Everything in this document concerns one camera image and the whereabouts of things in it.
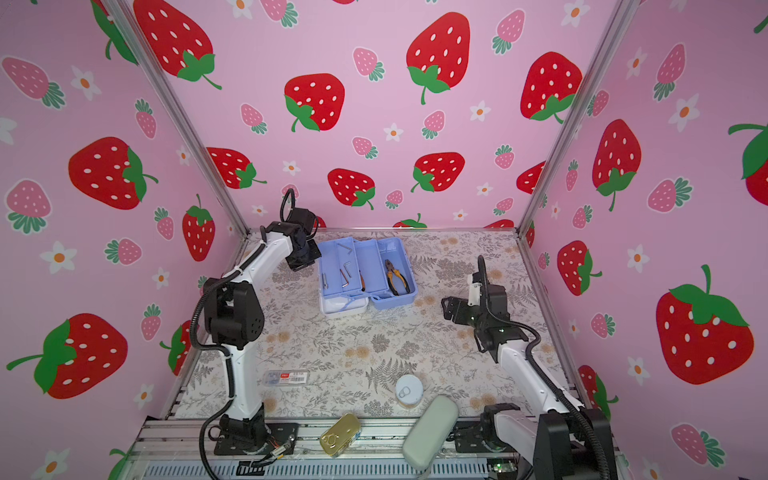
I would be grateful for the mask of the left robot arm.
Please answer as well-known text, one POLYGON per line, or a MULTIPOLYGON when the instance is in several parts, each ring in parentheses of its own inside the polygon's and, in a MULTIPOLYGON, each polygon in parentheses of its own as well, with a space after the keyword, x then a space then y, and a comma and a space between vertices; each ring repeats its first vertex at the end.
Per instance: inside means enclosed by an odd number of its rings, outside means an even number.
POLYGON ((287 216, 260 228, 260 238, 252 252, 220 279, 206 284, 195 307, 190 333, 204 320, 209 344, 199 350, 214 350, 223 355, 228 384, 228 400, 216 415, 224 438, 240 442, 246 449, 261 447, 270 435, 265 424, 263 401, 246 378, 247 350, 263 332, 265 314, 257 288, 270 278, 282 262, 298 271, 312 265, 321 253, 314 240, 317 216, 308 209, 293 206, 287 216))

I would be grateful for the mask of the yellow handled black pliers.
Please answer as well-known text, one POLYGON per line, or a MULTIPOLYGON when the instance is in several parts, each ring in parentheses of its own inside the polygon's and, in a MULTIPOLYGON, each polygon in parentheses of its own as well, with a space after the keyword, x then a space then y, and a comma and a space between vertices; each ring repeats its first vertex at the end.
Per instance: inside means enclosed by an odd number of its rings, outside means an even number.
POLYGON ((400 292, 397 289, 395 283, 397 280, 400 281, 400 283, 403 285, 404 291, 406 294, 411 293, 411 287, 405 278, 405 276, 394 266, 391 260, 386 259, 385 260, 385 269, 386 269, 386 276, 387 276, 387 283, 388 287, 390 289, 390 292, 395 295, 399 296, 400 292))

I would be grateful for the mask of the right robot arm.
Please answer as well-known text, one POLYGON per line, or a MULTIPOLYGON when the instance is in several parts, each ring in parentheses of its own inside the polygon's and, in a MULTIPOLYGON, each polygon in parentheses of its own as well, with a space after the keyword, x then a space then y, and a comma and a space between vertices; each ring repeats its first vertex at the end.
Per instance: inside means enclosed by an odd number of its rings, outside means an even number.
POLYGON ((483 441, 519 454, 519 479, 616 479, 607 417, 555 381, 533 350, 541 335, 511 319, 500 285, 470 286, 470 297, 441 300, 446 320, 473 329, 478 350, 491 355, 523 394, 532 418, 511 404, 487 407, 477 427, 483 441))

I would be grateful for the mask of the white tool box pink handle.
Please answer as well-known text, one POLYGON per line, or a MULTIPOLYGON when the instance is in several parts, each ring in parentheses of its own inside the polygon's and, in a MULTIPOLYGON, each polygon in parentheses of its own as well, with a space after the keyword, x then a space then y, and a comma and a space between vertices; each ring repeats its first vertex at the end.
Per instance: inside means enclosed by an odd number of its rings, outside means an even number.
POLYGON ((331 319, 341 318, 364 312, 372 306, 378 310, 392 309, 413 303, 418 293, 413 270, 408 259, 404 243, 398 238, 357 240, 345 237, 321 242, 318 247, 322 256, 317 261, 319 273, 320 311, 331 319), (340 258, 335 247, 336 242, 349 242, 354 245, 356 257, 349 261, 340 258), (385 260, 405 276, 411 293, 406 294, 399 280, 395 285, 400 292, 395 296, 387 283, 385 260), (347 264, 351 273, 350 285, 343 288, 344 278, 340 272, 347 264), (366 283, 366 292, 361 291, 359 270, 366 283), (326 274, 328 289, 324 290, 322 274, 326 274))

